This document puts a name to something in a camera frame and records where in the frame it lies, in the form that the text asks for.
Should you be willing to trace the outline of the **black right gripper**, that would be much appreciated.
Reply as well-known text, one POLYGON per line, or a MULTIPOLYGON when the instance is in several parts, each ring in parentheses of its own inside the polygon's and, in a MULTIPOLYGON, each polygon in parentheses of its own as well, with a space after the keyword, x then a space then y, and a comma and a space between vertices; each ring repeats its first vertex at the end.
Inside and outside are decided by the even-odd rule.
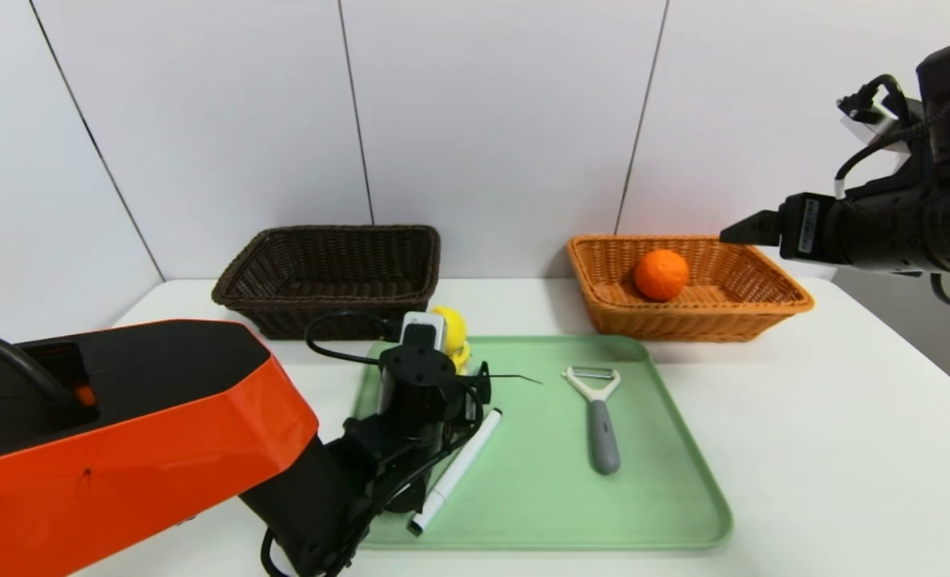
POLYGON ((813 193, 787 197, 779 211, 753 213, 721 230, 718 240, 780 245, 782 258, 869 272, 930 270, 917 212, 856 208, 813 193))

